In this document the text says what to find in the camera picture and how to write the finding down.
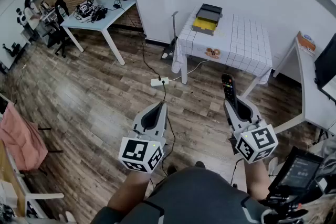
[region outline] power strip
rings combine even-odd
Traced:
[[[168,78],[161,78],[161,80],[159,80],[159,79],[152,79],[151,80],[151,86],[152,87],[162,86],[163,81],[164,81],[164,85],[169,84],[169,79]]]

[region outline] pink cloth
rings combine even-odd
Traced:
[[[37,124],[21,117],[12,103],[8,104],[0,123],[0,139],[19,170],[38,169],[48,153]]]

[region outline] small screen display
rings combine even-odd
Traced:
[[[319,163],[303,158],[296,158],[280,185],[294,188],[306,188],[312,180]]]

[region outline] cable on floor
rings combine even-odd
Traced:
[[[238,161],[236,161],[236,165],[235,165],[235,168],[233,169],[233,173],[232,173],[232,178],[231,178],[231,182],[230,182],[230,185],[232,185],[232,181],[233,181],[233,176],[235,175],[235,170],[237,169],[237,164],[243,160],[243,158],[239,159]]]
[[[191,72],[195,71],[197,67],[199,67],[200,64],[204,63],[204,62],[209,62],[209,60],[206,60],[206,61],[202,61],[200,62],[193,70],[189,71],[187,74],[190,74]],[[179,79],[181,76],[175,78],[175,79],[170,79],[169,81],[173,81],[173,80],[177,80]]]
[[[134,24],[134,22],[132,21],[132,19],[130,18],[130,16],[126,13],[126,10],[124,10],[125,11],[125,14],[127,15],[127,17],[129,18],[129,20],[131,21],[131,23],[136,27],[136,25]],[[141,44],[142,44],[142,56],[143,56],[143,61],[144,61],[144,63],[148,66],[148,68],[150,68],[150,69],[152,69],[153,71],[154,71],[154,73],[155,74],[157,74],[158,76],[159,76],[159,79],[161,79],[161,77],[160,77],[160,75],[159,75],[159,73],[157,73],[153,68],[151,68],[147,63],[146,63],[146,61],[145,61],[145,55],[144,55],[144,44],[143,44],[143,42],[142,42],[142,36],[140,35],[140,33],[138,32],[138,34],[139,34],[139,36],[140,36],[140,38],[141,38]],[[163,102],[164,102],[164,100],[166,99],[166,87],[165,87],[165,85],[164,85],[164,82],[162,83],[162,85],[163,85],[163,89],[164,89],[164,98],[163,98]],[[172,128],[172,124],[170,123],[170,120],[169,120],[169,117],[167,116],[167,119],[168,119],[168,122],[169,122],[169,126],[170,126],[170,129],[172,130],[172,133],[173,133],[173,136],[174,136],[174,141],[173,141],[173,145],[172,145],[172,149],[170,150],[170,152],[165,156],[165,157],[163,157],[163,159],[162,159],[162,161],[161,161],[161,167],[162,167],[162,171],[165,173],[165,175],[166,176],[168,176],[168,174],[166,173],[166,171],[163,169],[163,162],[164,162],[164,160],[165,159],[167,159],[168,157],[169,157],[169,155],[171,155],[172,154],[172,152],[173,152],[173,150],[174,150],[174,145],[175,145],[175,142],[176,142],[176,136],[175,136],[175,134],[174,134],[174,131],[173,131],[173,128]]]
[[[168,122],[169,122],[170,129],[172,130],[172,133],[173,133],[173,136],[174,136],[174,141],[173,141],[172,149],[170,150],[170,152],[161,161],[161,168],[162,168],[162,171],[166,174],[166,176],[168,176],[168,174],[163,169],[163,162],[164,162],[165,159],[167,159],[169,157],[170,154],[172,154],[172,152],[174,150],[175,141],[176,141],[176,136],[174,134],[174,131],[173,131],[173,128],[172,128],[172,124],[170,123],[170,120],[169,120],[168,116],[167,116],[167,119],[168,119]]]
[[[153,186],[153,190],[154,190],[154,183],[153,183],[153,180],[152,179],[149,179],[152,183],[152,186]]]
[[[134,24],[134,22],[132,21],[132,19],[130,18],[130,16],[126,13],[126,10],[125,11],[125,14],[127,15],[128,19],[131,21],[131,23],[134,25],[134,27],[136,27],[136,25]],[[161,80],[161,77],[160,77],[160,74],[157,73],[152,67],[150,67],[147,63],[146,63],[146,60],[145,60],[145,46],[142,42],[142,36],[140,34],[140,32],[138,32],[140,38],[141,38],[141,44],[142,44],[142,58],[143,58],[143,62],[146,64],[146,66],[151,69],[155,74],[157,74],[159,76],[159,80]]]

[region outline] computer monitor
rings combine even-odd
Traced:
[[[269,186],[270,193],[286,191],[287,195],[300,195],[309,189],[323,158],[293,147],[283,167]]]
[[[336,102],[336,34],[315,61],[318,89]]]

